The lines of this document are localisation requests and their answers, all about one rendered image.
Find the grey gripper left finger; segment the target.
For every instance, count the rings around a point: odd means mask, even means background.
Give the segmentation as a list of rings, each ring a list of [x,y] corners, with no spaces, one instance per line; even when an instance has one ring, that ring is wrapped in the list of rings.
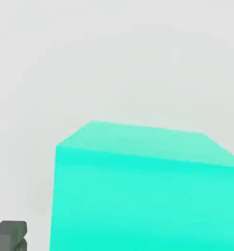
[[[25,221],[1,221],[0,251],[27,251],[26,234]]]

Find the large turquoise box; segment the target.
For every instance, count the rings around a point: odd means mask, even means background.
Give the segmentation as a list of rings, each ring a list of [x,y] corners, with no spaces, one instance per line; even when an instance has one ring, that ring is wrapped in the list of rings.
[[[91,121],[56,146],[50,251],[234,251],[234,155]]]

